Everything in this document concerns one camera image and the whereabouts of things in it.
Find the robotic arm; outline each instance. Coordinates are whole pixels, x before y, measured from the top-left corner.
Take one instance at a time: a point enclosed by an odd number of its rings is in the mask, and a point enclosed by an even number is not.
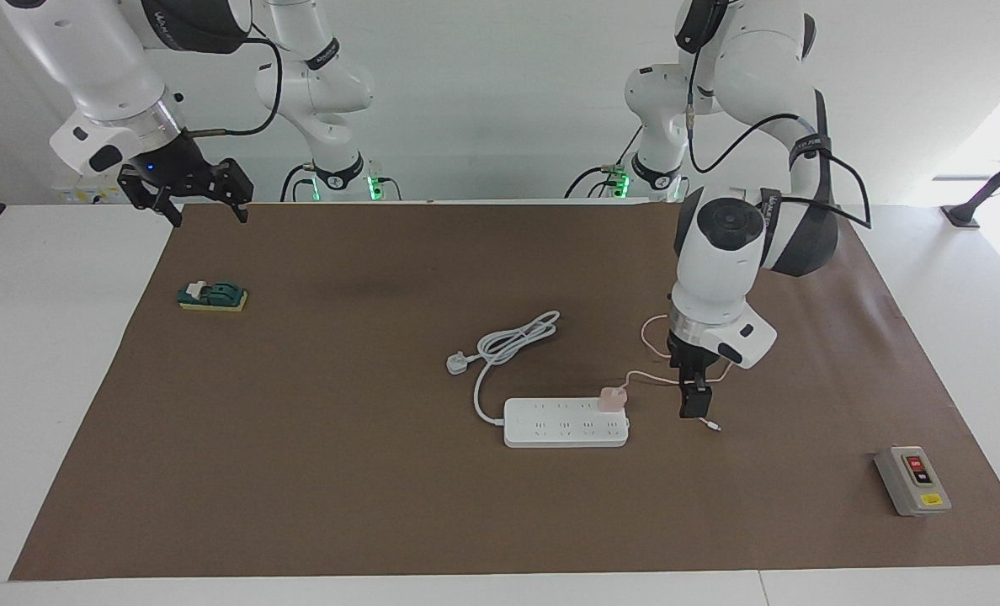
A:
[[[185,195],[219,200],[246,222],[253,184],[233,158],[205,161],[145,49],[231,53],[247,37],[247,0],[3,0],[3,11],[73,96],[77,111],[51,137],[66,164],[82,175],[122,166],[119,184],[130,202],[174,226],[182,217],[170,199]]]
[[[365,200],[375,196],[368,158],[354,145],[354,134],[340,114],[373,103],[373,77],[343,58],[320,3],[265,0],[272,10],[276,38],[291,55],[284,61],[279,114],[305,137],[312,171],[322,184],[323,199]],[[262,68],[257,91],[265,106],[274,106],[277,74]]]
[[[680,369],[681,417],[707,414],[709,365],[723,357],[751,368],[776,341],[774,328],[747,303],[758,269],[803,276],[835,252],[839,210],[830,167],[838,161],[826,104],[801,70],[812,25],[796,0],[684,0],[678,64],[650,66],[628,79],[628,104],[645,128],[628,160],[634,195],[642,189],[669,199],[697,114],[723,110],[789,150],[791,192],[711,185],[681,206],[668,335],[672,366]],[[686,107],[677,103],[684,97]],[[699,172],[715,167],[701,168],[691,155]]]

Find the white wall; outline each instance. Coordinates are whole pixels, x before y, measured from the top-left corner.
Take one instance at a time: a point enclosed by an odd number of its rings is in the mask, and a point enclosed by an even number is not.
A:
[[[807,4],[819,24],[808,62],[827,95],[835,149],[861,170],[875,202],[901,202],[1000,100],[1000,0]],[[353,116],[361,148],[419,199],[559,195],[582,169],[615,160],[637,126],[623,100],[628,72],[676,55],[677,0],[327,6],[343,51],[378,83],[374,106]],[[270,26],[261,3],[257,13]],[[253,92],[255,68],[270,61],[263,47],[151,58],[185,93],[189,126],[263,118]],[[0,14],[0,197],[53,200],[40,184],[61,164],[46,139],[69,109]],[[696,145],[707,160],[742,131],[726,116],[703,120]],[[287,169],[307,160],[304,141],[282,120],[249,141],[204,147],[212,161],[237,157],[258,199],[273,199]],[[784,187],[785,158],[759,137],[713,178]],[[838,198],[854,202],[839,182]]]

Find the brown mat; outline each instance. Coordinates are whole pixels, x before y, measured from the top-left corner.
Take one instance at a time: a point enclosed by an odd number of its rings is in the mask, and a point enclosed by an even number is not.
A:
[[[716,389],[724,433],[649,384],[623,449],[513,451],[474,415],[476,368],[444,359],[554,307],[486,410],[668,372],[638,330],[677,212],[189,207],[11,578],[1000,564],[1000,483],[850,229],[815,275],[758,281],[780,338]],[[179,310],[197,279],[246,310]],[[893,513],[890,444],[926,446],[952,513]]]

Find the power strip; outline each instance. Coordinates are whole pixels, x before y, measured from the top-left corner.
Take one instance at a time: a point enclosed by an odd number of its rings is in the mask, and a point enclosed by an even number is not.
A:
[[[512,398],[503,441],[512,449],[608,449],[627,444],[627,414],[601,412],[598,398]]]

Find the white cable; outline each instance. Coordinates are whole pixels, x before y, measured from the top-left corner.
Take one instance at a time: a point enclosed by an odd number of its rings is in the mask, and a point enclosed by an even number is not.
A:
[[[485,380],[485,373],[492,367],[504,364],[515,357],[520,349],[527,345],[541,341],[542,338],[551,337],[556,333],[556,321],[561,318],[561,313],[557,310],[546,311],[526,325],[513,327],[511,330],[497,330],[490,332],[477,342],[477,355],[466,357],[462,352],[453,354],[447,359],[447,369],[452,375],[458,375],[466,370],[466,365],[478,359],[485,360],[485,368],[478,373],[477,381],[474,383],[474,411],[485,423],[503,426],[502,418],[492,418],[481,411],[481,383]]]

